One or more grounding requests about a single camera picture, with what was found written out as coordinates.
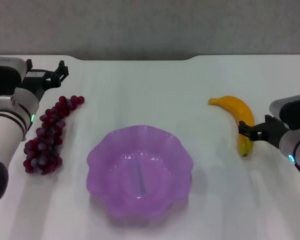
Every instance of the gray wall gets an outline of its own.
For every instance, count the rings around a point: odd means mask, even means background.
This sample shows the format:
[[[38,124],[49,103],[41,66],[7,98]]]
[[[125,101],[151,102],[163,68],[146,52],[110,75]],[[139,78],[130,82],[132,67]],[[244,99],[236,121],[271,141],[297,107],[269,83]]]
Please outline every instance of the gray wall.
[[[300,54],[300,0],[0,0],[0,54]]]

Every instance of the black joint ring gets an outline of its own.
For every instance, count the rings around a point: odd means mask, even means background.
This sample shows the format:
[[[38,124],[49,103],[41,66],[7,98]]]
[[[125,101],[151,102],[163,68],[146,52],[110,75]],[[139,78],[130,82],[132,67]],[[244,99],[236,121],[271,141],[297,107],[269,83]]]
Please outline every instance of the black joint ring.
[[[300,140],[296,143],[294,149],[293,149],[293,158],[295,159],[294,161],[297,162],[296,160],[296,151],[297,151],[297,148],[299,147],[299,144],[300,144]]]
[[[30,112],[28,111],[28,109],[26,109],[26,107],[23,106],[23,105],[21,105],[20,103],[18,103],[18,105],[20,106],[20,108],[22,108],[22,109],[26,112],[26,114],[28,114],[29,120],[30,120],[30,123],[31,123],[31,114],[30,114]]]
[[[25,131],[24,127],[22,126],[22,124],[21,124],[17,119],[15,119],[15,118],[13,118],[12,116],[9,116],[9,115],[7,115],[7,114],[4,114],[4,113],[0,113],[0,117],[5,117],[5,118],[7,118],[7,119],[10,119],[10,120],[14,121],[14,122],[15,122],[16,124],[18,124],[19,127],[21,128],[23,137],[26,136],[26,131]]]
[[[24,127],[25,129],[27,129],[27,124],[26,124],[26,121],[24,120],[24,118],[22,116],[20,116],[18,113],[14,112],[14,111],[11,111],[11,110],[8,110],[8,109],[0,109],[0,112],[3,112],[3,113],[8,113],[8,114],[12,114],[14,116],[16,116],[18,119],[21,120],[21,122],[24,124]]]

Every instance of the bowl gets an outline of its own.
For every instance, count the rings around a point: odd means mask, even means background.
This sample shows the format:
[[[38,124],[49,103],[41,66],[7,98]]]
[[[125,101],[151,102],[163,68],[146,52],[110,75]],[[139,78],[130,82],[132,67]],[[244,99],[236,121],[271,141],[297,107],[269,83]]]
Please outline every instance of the bowl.
[[[153,126],[108,133],[87,163],[87,190],[116,217],[159,217],[191,188],[191,156],[176,136]]]

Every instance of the red grape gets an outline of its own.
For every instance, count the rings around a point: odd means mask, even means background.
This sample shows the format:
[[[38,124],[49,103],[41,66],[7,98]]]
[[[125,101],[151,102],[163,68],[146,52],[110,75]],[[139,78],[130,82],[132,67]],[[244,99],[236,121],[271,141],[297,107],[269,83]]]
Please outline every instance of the red grape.
[[[50,112],[51,112],[51,114],[57,114],[57,113],[58,113],[58,111],[57,111],[57,109],[56,109],[55,106],[53,106],[53,107],[50,109]]]
[[[43,151],[43,152],[41,152],[41,156],[46,156],[46,157],[48,157],[49,156],[49,152],[48,151]]]
[[[56,160],[56,167],[60,167],[62,165],[62,158],[61,157],[58,157],[57,160]]]
[[[39,119],[40,119],[42,122],[45,122],[45,121],[47,121],[47,119],[48,119],[48,115],[43,114],[43,115],[40,116]]]
[[[74,103],[75,105],[79,104],[79,98],[75,95],[73,95],[70,100],[72,101],[72,103]]]
[[[83,96],[79,96],[79,104],[83,104],[85,102],[85,98]]]
[[[47,149],[47,145],[45,143],[41,142],[41,143],[38,144],[38,150],[40,152],[43,152],[46,149]]]
[[[63,115],[68,117],[70,115],[70,111],[68,109],[65,109]]]
[[[48,129],[48,128],[50,127],[50,125],[49,125],[47,122],[43,122],[43,123],[41,124],[41,127],[42,127],[43,129]]]
[[[43,137],[46,133],[46,130],[42,127],[39,127],[35,130],[35,133],[38,137]]]
[[[32,160],[36,156],[36,152],[33,150],[28,151],[26,158],[27,160]]]
[[[54,113],[51,115],[51,118],[54,119],[54,120],[59,120],[59,115]]]
[[[38,138],[38,137],[35,137],[35,138],[33,139],[33,141],[35,141],[35,144],[36,144],[36,145],[39,144],[39,138]]]
[[[25,168],[30,168],[31,167],[31,161],[30,160],[24,160],[23,161],[23,166]]]
[[[43,172],[43,169],[39,166],[34,167],[34,171],[38,174],[41,174]]]
[[[34,168],[33,167],[26,167],[25,168],[25,172],[27,174],[33,174],[34,173]]]
[[[68,99],[66,100],[66,107],[71,109],[74,106],[74,104],[70,101],[68,101]]]
[[[62,144],[62,139],[60,137],[58,137],[55,141],[56,145],[61,145]]]
[[[48,144],[48,145],[54,144],[54,138],[53,138],[53,137],[48,137],[48,138],[45,140],[45,143]]]
[[[55,134],[55,128],[54,127],[49,127],[47,130],[46,130],[46,135],[47,136],[50,136],[52,137],[54,134]]]
[[[25,143],[24,147],[25,147],[27,150],[30,149],[30,146],[29,146],[29,142],[28,142],[28,141]]]
[[[64,108],[64,106],[63,106],[63,104],[62,104],[61,102],[58,101],[58,102],[55,104],[55,108],[56,108],[57,110],[61,110],[61,109]]]
[[[77,105],[73,104],[72,107],[70,107],[71,110],[75,110],[77,108]]]
[[[38,146],[38,142],[35,140],[30,140],[29,146],[31,146],[32,149],[35,149]]]
[[[40,165],[46,165],[48,162],[48,158],[46,156],[41,156],[38,159],[38,164]]]
[[[56,170],[56,167],[55,167],[55,165],[49,165],[48,167],[47,167],[47,173],[53,173],[54,171]]]
[[[59,119],[63,119],[64,118],[64,114],[63,114],[63,111],[59,111],[58,112],[58,116],[59,116]]]
[[[65,104],[67,101],[67,98],[65,96],[61,96],[59,97],[59,102],[62,103],[62,104]]]
[[[56,137],[60,137],[62,135],[62,128],[59,128],[55,134],[54,134]]]
[[[34,168],[38,164],[38,159],[34,158],[31,160],[31,166]]]
[[[45,110],[45,114],[49,117],[51,115],[51,110],[50,109]]]

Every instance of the banana tip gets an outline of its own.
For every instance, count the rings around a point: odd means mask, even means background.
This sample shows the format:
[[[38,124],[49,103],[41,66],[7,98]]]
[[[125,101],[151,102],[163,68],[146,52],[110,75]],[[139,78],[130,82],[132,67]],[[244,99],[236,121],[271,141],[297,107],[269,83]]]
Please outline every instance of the banana tip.
[[[217,105],[219,103],[219,98],[210,98],[208,101],[209,105]]]

